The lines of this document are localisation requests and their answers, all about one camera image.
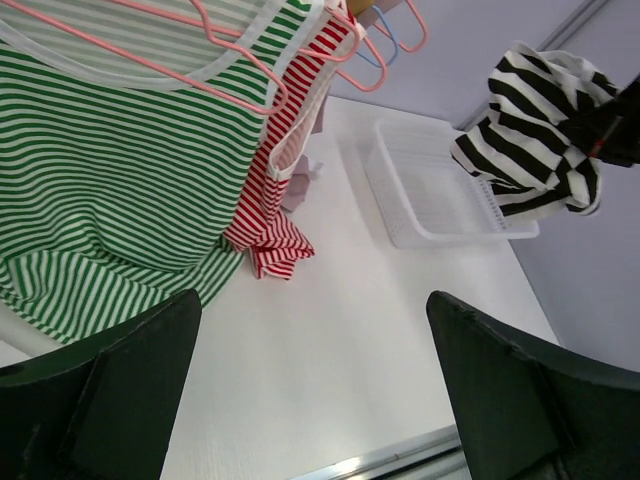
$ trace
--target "clothing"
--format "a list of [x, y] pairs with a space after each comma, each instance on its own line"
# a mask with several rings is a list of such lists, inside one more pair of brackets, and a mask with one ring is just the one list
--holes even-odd
[[[373, 9], [368, 8], [370, 5], [375, 5], [380, 9], [382, 13], [387, 13], [389, 10], [397, 7], [402, 3], [403, 0], [376, 0], [372, 2], [371, 0], [365, 0], [363, 2], [359, 2], [358, 5], [349, 4], [349, 10], [353, 15], [358, 17], [358, 23], [363, 28], [369, 28], [375, 22], [379, 20], [377, 12]], [[311, 133], [322, 133], [323, 122], [324, 122], [324, 107], [327, 102], [327, 97], [325, 96], [322, 107], [320, 107], [320, 111], [318, 112], [318, 116], [316, 117], [316, 122], [313, 125], [313, 129]]]
[[598, 160], [556, 126], [609, 101], [616, 88], [586, 60], [517, 43], [491, 74], [489, 89], [491, 112], [455, 141], [453, 158], [491, 182], [512, 220], [536, 220], [565, 207], [593, 213], [601, 194]]
[[283, 210], [293, 212], [304, 202], [311, 180], [318, 176], [318, 172], [323, 166], [324, 164], [321, 162], [314, 162], [306, 155], [300, 155], [289, 185], [287, 185], [287, 191], [282, 198]]
[[[309, 48], [344, 55], [353, 45], [353, 36], [327, 13], [323, 13], [321, 23], [325, 26]], [[233, 222], [224, 234], [238, 251], [249, 250], [258, 278], [269, 274], [289, 279], [297, 260], [314, 255], [311, 243], [280, 206], [330, 80], [339, 67], [335, 62], [298, 55], [283, 77], [290, 101], [269, 118], [267, 138], [251, 165]]]
[[[212, 18], [248, 19], [238, 42], [278, 76], [323, 7], [209, 3]], [[4, 21], [0, 38], [0, 297], [63, 343], [184, 289], [210, 303], [242, 261], [222, 232], [265, 117], [155, 72], [87, 67]], [[275, 88], [249, 60], [199, 45], [208, 65], [192, 78], [273, 104]]]

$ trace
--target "black stripe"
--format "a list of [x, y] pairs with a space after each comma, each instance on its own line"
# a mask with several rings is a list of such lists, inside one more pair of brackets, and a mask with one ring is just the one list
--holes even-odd
[[531, 63], [532, 65], [537, 67], [538, 69], [542, 70], [544, 73], [548, 73], [549, 75], [553, 75], [553, 72], [547, 66], [547, 64], [544, 63], [544, 61], [540, 60], [539, 58], [532, 57], [531, 55], [525, 55], [525, 54], [522, 54], [522, 57], [525, 60], [527, 60], [529, 63]]
[[508, 98], [509, 101], [518, 107], [522, 113], [529, 115], [530, 117], [537, 118], [538, 120], [542, 120], [543, 122], [549, 121], [549, 117], [547, 117], [542, 110], [508, 83], [496, 80], [495, 78], [490, 78], [489, 90], [496, 95]]
[[559, 192], [556, 192], [555, 190], [550, 190], [548, 192], [541, 193], [540, 196], [533, 198], [531, 200], [527, 200], [526, 202], [509, 203], [507, 205], [501, 205], [500, 210], [502, 210], [502, 214], [505, 217], [509, 217], [511, 215], [518, 215], [520, 213], [536, 210], [538, 208], [544, 207], [551, 203], [555, 203], [558, 200], [562, 200], [563, 198], [566, 198], [566, 196], [563, 196], [562, 194], [560, 194]]
[[577, 166], [576, 172], [582, 175], [587, 183], [587, 191], [589, 192], [589, 205], [591, 205], [596, 201], [596, 198], [598, 196], [599, 175], [588, 158]]
[[514, 187], [514, 186], [513, 186], [513, 185], [511, 185], [510, 183], [504, 182], [504, 181], [502, 181], [502, 180], [494, 180], [494, 181], [492, 181], [492, 182], [491, 182], [491, 184], [492, 184], [492, 185], [498, 185], [498, 186], [500, 186], [500, 187], [502, 187], [502, 188], [505, 188], [505, 189], [511, 190], [511, 191], [512, 191], [512, 193], [513, 193], [513, 190], [518, 190], [518, 189], [519, 189], [519, 187]]
[[482, 122], [478, 125], [485, 142], [498, 152], [511, 159], [514, 163], [519, 165], [520, 168], [529, 175], [535, 177], [538, 181], [547, 183], [547, 180], [553, 173], [553, 170], [541, 163], [536, 157], [531, 155], [521, 146], [502, 138], [496, 132], [491, 130], [489, 125], [489, 122]]
[[616, 88], [616, 86], [612, 84], [609, 79], [600, 72], [594, 72], [591, 81], [612, 97], [618, 95], [618, 89]]
[[[584, 208], [579, 208], [579, 207], [576, 207], [575, 205], [567, 204], [567, 210], [569, 210], [571, 213], [582, 213], [585, 210], [588, 210], [589, 208], [593, 208], [593, 202], [591, 202], [589, 206]], [[596, 207], [591, 212], [589, 212], [589, 215], [593, 215], [598, 210], [600, 210], [600, 204], [596, 205]]]
[[540, 95], [546, 98], [550, 103], [560, 110], [566, 117], [571, 118], [576, 114], [575, 108], [567, 99], [567, 96], [562, 89], [553, 84], [552, 82], [545, 80], [536, 73], [517, 68], [506, 59], [503, 58], [498, 64], [498, 70], [503, 73], [513, 73], [518, 75], [528, 86], [536, 90]]
[[560, 183], [553, 187], [555, 192], [558, 192], [562, 198], [571, 196], [571, 186], [569, 185], [569, 179], [567, 178], [567, 173], [571, 170], [571, 165], [566, 158], [563, 158], [562, 161], [558, 164], [558, 168], [556, 168], [556, 175], [558, 176], [558, 180]]
[[562, 141], [560, 136], [556, 135], [557, 130], [551, 125], [548, 127], [539, 125], [504, 112], [500, 113], [498, 123], [527, 137], [539, 140], [556, 155], [563, 155], [567, 151], [567, 144]]
[[[486, 121], [488, 121], [488, 119], [485, 118], [480, 123], [483, 123]], [[493, 163], [491, 163], [489, 160], [487, 160], [484, 157], [484, 155], [480, 154], [480, 152], [478, 152], [478, 150], [476, 149], [476, 146], [469, 139], [468, 135], [462, 135], [461, 137], [458, 137], [456, 139], [456, 143], [460, 147], [460, 150], [463, 151], [463, 153], [467, 156], [469, 161], [473, 164], [473, 166], [476, 167], [478, 170], [480, 170], [481, 172], [486, 172], [489, 175], [493, 175], [496, 178], [500, 178], [510, 185], [516, 185], [518, 187], [522, 187], [522, 185], [516, 182], [515, 179], [511, 178], [509, 175], [504, 173], [499, 168], [496, 168]]]
[[593, 101], [593, 98], [591, 98], [591, 95], [581, 90], [578, 90], [577, 92], [578, 92], [577, 98], [578, 98], [579, 113], [585, 113], [595, 108], [596, 102]]

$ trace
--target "clothes hanger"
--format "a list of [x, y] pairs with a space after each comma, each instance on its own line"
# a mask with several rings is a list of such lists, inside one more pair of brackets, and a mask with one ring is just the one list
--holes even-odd
[[[167, 18], [169, 20], [174, 20], [176, 22], [180, 22], [180, 23], [184, 23], [186, 25], [192, 25], [194, 27], [200, 27], [200, 28], [205, 28], [203, 25], [203, 22], [194, 18], [190, 18], [187, 17], [185, 15], [180, 15], [178, 13], [174, 13], [174, 12], [170, 12], [168, 10], [163, 10], [161, 8], [156, 8], [156, 7], [152, 7], [150, 5], [144, 5], [141, 3], [137, 3], [131, 0], [107, 0], [109, 2], [112, 3], [117, 3], [119, 5], [123, 5], [125, 7], [129, 7], [129, 8], [133, 8], [134, 10], [139, 10], [141, 12], [146, 12], [146, 13], [150, 13], [153, 15], [157, 15], [159, 17], [163, 17], [163, 18]], [[326, 60], [326, 61], [330, 61], [330, 62], [337, 62], [337, 63], [342, 63], [342, 62], [346, 62], [347, 60], [349, 60], [351, 57], [353, 57], [359, 47], [359, 42], [358, 42], [358, 29], [356, 28], [356, 26], [351, 23], [349, 21], [349, 19], [347, 17], [345, 17], [344, 15], [340, 14], [337, 9], [331, 8], [329, 6], [325, 6], [324, 7], [325, 11], [328, 12], [336, 21], [338, 21], [339, 23], [343, 24], [343, 26], [345, 28], [347, 28], [347, 30], [349, 30], [351, 33], [353, 33], [354, 38], [356, 39], [353, 42], [353, 47], [351, 47], [351, 50], [349, 50], [348, 53], [346, 53], [344, 56], [342, 57], [336, 57], [334, 55], [330, 55], [327, 53], [322, 53], [322, 52], [316, 52], [315, 50], [309, 50], [306, 48], [301, 48], [298, 50], [299, 53], [303, 53], [305, 55], [308, 55], [309, 57], [312, 58], [319, 58], [322, 60]], [[230, 28], [226, 28], [226, 27], [219, 27], [216, 25], [210, 25], [210, 31], [211, 32], [216, 32], [216, 33], [221, 33], [223, 35], [228, 35], [230, 37], [233, 38], [240, 38], [243, 35], [243, 32], [239, 32], [237, 30], [232, 30]]]
[[218, 89], [215, 89], [213, 87], [211, 87], [210, 85], [207, 85], [206, 83], [203, 82], [199, 82], [197, 80], [193, 80], [185, 75], [181, 75], [177, 72], [174, 72], [171, 69], [168, 69], [166, 67], [163, 67], [162, 65], [159, 65], [157, 63], [154, 63], [150, 60], [147, 60], [143, 57], [140, 57], [138, 55], [135, 55], [123, 48], [117, 47], [109, 42], [106, 42], [104, 40], [101, 40], [100, 38], [94, 37], [93, 35], [90, 35], [88, 33], [85, 33], [81, 30], [78, 30], [74, 27], [71, 27], [70, 25], [67, 25], [63, 22], [60, 22], [44, 13], [39, 12], [38, 10], [32, 9], [30, 7], [26, 7], [22, 4], [20, 4], [19, 2], [17, 2], [16, 0], [0, 0], [0, 3], [4, 3], [5, 5], [15, 8], [16, 10], [21, 11], [22, 13], [32, 16], [44, 23], [47, 23], [55, 28], [58, 28], [64, 32], [67, 32], [71, 35], [74, 35], [78, 38], [81, 38], [82, 40], [85, 40], [89, 43], [92, 43], [100, 48], [104, 48], [105, 50], [108, 50], [112, 53], [115, 53], [116, 55], [120, 55], [121, 57], [127, 58], [129, 60], [132, 60], [136, 63], [139, 63], [141, 65], [144, 65], [145, 67], [151, 68], [152, 70], [155, 70], [157, 72], [160, 72], [164, 75], [167, 75], [169, 77], [175, 78], [176, 80], [180, 80], [181, 82], [184, 82], [188, 85], [191, 85], [199, 90], [205, 91], [207, 93], [210, 93], [216, 97], [219, 98], [223, 98], [225, 100], [228, 100], [231, 103], [234, 103], [236, 105], [239, 105], [243, 108], [246, 108], [247, 110], [251, 110], [252, 112], [256, 112], [262, 115], [272, 115], [274, 113], [278, 113], [280, 110], [282, 110], [288, 99], [289, 99], [289, 89], [286, 87], [286, 85], [284, 84], [284, 82], [282, 80], [280, 80], [271, 70], [269, 70], [260, 60], [258, 60], [251, 52], [249, 52], [246, 48], [244, 47], [239, 47], [233, 43], [229, 43], [226, 42], [224, 40], [220, 40], [217, 39], [213, 36], [213, 33], [211, 32], [211, 22], [209, 20], [209, 15], [206, 11], [206, 9], [204, 8], [204, 6], [202, 5], [200, 0], [189, 0], [191, 2], [191, 4], [196, 8], [196, 10], [198, 11], [198, 13], [201, 16], [202, 19], [202, 26], [205, 30], [205, 35], [207, 36], [207, 39], [209, 39], [209, 41], [211, 41], [212, 43], [216, 44], [216, 45], [220, 45], [223, 47], [227, 47], [230, 48], [231, 50], [235, 50], [239, 53], [241, 53], [242, 55], [244, 55], [245, 57], [247, 57], [260, 71], [262, 71], [265, 75], [267, 75], [267, 77], [269, 77], [270, 80], [272, 80], [280, 89], [281, 93], [282, 93], [282, 97], [280, 100], [280, 104], [278, 106], [269, 108], [269, 109], [265, 109], [262, 107], [258, 107], [255, 105], [252, 105], [248, 102], [245, 102], [244, 100], [240, 100], [238, 98], [233, 97], [232, 95], [229, 95], [227, 93], [224, 93]]
[[371, 53], [373, 54], [374, 58], [378, 62], [378, 65], [380, 65], [380, 78], [378, 79], [378, 81], [375, 84], [373, 84], [372, 86], [366, 87], [366, 86], [362, 85], [360, 82], [357, 82], [351, 75], [349, 75], [348, 73], [343, 72], [342, 70], [338, 70], [336, 73], [338, 75], [340, 75], [342, 78], [344, 78], [351, 85], [356, 87], [358, 90], [360, 90], [361, 92], [369, 93], [369, 92], [373, 92], [375, 90], [378, 90], [384, 84], [384, 82], [387, 80], [388, 70], [387, 70], [387, 64], [385, 63], [384, 59], [382, 58], [382, 55], [380, 55], [380, 53], [378, 52], [376, 47], [373, 45], [373, 42], [370, 39], [368, 39], [366, 36], [364, 36], [364, 35], [366, 35], [366, 32], [364, 31], [364, 29], [362, 29], [362, 35], [363, 35], [362, 42], [371, 51]]
[[[415, 4], [413, 3], [413, 0], [405, 0], [405, 1], [407, 2], [407, 6], [409, 7], [409, 9], [413, 12], [413, 15], [416, 17], [418, 24], [420, 25], [420, 29], [422, 30], [422, 40], [420, 40], [420, 43], [418, 43], [414, 47], [407, 47], [404, 43], [399, 43], [398, 46], [407, 53], [415, 53], [418, 50], [420, 50], [422, 47], [424, 47], [427, 43], [427, 40], [429, 40], [429, 29], [427, 28], [427, 24], [424, 21], [424, 18], [422, 18], [422, 14], [420, 14]], [[389, 30], [386, 23], [383, 22], [383, 24], [384, 26], [381, 26], [381, 25], [378, 25], [378, 23], [376, 22], [373, 25], [382, 33], [384, 33], [387, 37], [391, 38], [392, 40], [395, 40], [392, 36], [393, 32]]]
[[[396, 57], [398, 56], [398, 41], [396, 40], [395, 32], [393, 31], [393, 29], [391, 28], [391, 26], [387, 22], [387, 18], [385, 17], [385, 14], [382, 12], [382, 10], [380, 10], [379, 7], [377, 7], [375, 5], [372, 5], [369, 8], [371, 8], [371, 10], [376, 12], [376, 14], [378, 15], [378, 18], [380, 19], [380, 21], [384, 25], [384, 28], [386, 28], [387, 32], [389, 32], [389, 35], [387, 35], [387, 36], [393, 41], [393, 49], [394, 49], [393, 56], [386, 62], [387, 66], [391, 66], [391, 65], [393, 65], [393, 62], [396, 61]], [[380, 63], [376, 62], [374, 59], [370, 58], [368, 55], [365, 55], [364, 53], [360, 53], [360, 52], [356, 52], [356, 54], [360, 58], [362, 58], [362, 59], [366, 60], [367, 62], [369, 62], [374, 67], [382, 68], [382, 65]]]
[[[144, 4], [140, 4], [137, 3], [133, 0], [107, 0], [113, 3], [117, 3], [119, 5], [123, 5], [123, 6], [127, 6], [130, 8], [133, 8], [135, 10], [140, 10], [143, 12], [147, 12], [147, 13], [151, 13], [154, 15], [158, 15], [160, 17], [163, 18], [167, 18], [170, 20], [175, 20], [177, 22], [180, 23], [184, 23], [187, 25], [192, 25], [195, 27], [200, 27], [200, 28], [205, 28], [208, 29], [208, 32], [211, 33], [213, 31], [215, 32], [219, 32], [225, 35], [229, 35], [231, 37], [235, 37], [235, 38], [239, 38], [242, 33], [241, 32], [237, 32], [235, 30], [231, 30], [228, 28], [224, 28], [224, 27], [217, 27], [217, 26], [213, 26], [211, 25], [211, 23], [209, 23], [208, 25], [205, 25], [204, 22], [199, 22], [198, 20], [195, 20], [193, 18], [189, 18], [186, 17], [184, 15], [179, 15], [173, 12], [169, 12], [160, 8], [155, 8], [155, 7], [151, 7], [148, 5], [144, 5]], [[381, 76], [380, 79], [378, 80], [377, 83], [375, 83], [373, 86], [371, 87], [366, 87], [363, 86], [362, 84], [360, 84], [359, 82], [357, 82], [353, 77], [351, 77], [350, 75], [338, 71], [337, 74], [340, 75], [341, 77], [343, 77], [347, 82], [351, 83], [354, 87], [356, 87], [357, 89], [363, 91], [363, 92], [372, 92], [374, 90], [377, 90], [378, 88], [380, 88], [382, 86], [382, 84], [385, 82], [386, 78], [387, 78], [387, 66], [384, 62], [384, 60], [382, 59], [382, 56], [379, 54], [379, 52], [377, 51], [377, 49], [375, 48], [375, 46], [373, 45], [373, 43], [371, 43], [371, 41], [367, 38], [365, 38], [366, 36], [366, 32], [363, 32], [361, 30], [361, 27], [356, 26], [355, 24], [351, 23], [349, 21], [349, 18], [346, 15], [343, 15], [341, 13], [338, 12], [338, 8], [340, 5], [340, 2], [338, 1], [332, 1], [331, 2], [333, 5], [332, 6], [328, 6], [326, 5], [324, 8], [327, 12], [329, 12], [334, 18], [336, 18], [340, 23], [343, 23], [345, 25], [347, 25], [347, 28], [354, 33], [354, 37], [355, 37], [355, 41], [353, 44], [353, 47], [351, 48], [351, 50], [344, 56], [344, 57], [334, 57], [332, 55], [328, 55], [325, 53], [321, 53], [321, 52], [315, 52], [313, 50], [307, 50], [307, 49], [300, 49], [299, 51], [301, 53], [304, 53], [305, 55], [309, 55], [311, 57], [315, 57], [315, 58], [320, 58], [323, 60], [329, 60], [329, 61], [334, 61], [334, 62], [344, 62], [346, 60], [348, 60], [349, 58], [351, 58], [358, 50], [359, 47], [359, 41], [358, 39], [363, 39], [363, 42], [365, 43], [365, 45], [367, 45], [367, 47], [369, 48], [369, 50], [371, 50], [375, 60], [378, 62], [377, 64], [374, 64], [376, 66], [380, 66], [379, 68], [381, 68]], [[206, 16], [206, 10], [204, 10], [204, 12], [200, 12], [201, 13], [201, 17], [204, 18], [204, 16]], [[283, 97], [281, 104], [284, 104], [285, 99]]]

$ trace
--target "white plastic basket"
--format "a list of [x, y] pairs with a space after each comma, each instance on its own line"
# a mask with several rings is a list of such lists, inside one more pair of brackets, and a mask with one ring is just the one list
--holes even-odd
[[537, 222], [512, 225], [491, 187], [465, 172], [449, 148], [451, 126], [424, 127], [379, 120], [364, 168], [399, 248], [533, 238]]

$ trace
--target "white tabletop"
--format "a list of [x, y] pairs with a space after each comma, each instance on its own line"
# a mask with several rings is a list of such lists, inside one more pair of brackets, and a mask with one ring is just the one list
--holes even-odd
[[[289, 282], [245, 265], [204, 313], [162, 480], [283, 480], [452, 424], [434, 290], [556, 341], [507, 242], [391, 244], [361, 166], [381, 117], [433, 122], [329, 99], [306, 148], [325, 167], [293, 215], [317, 255]], [[0, 310], [0, 339], [50, 349], [14, 323]]]
[[0, 368], [28, 359], [28, 355], [0, 340]]

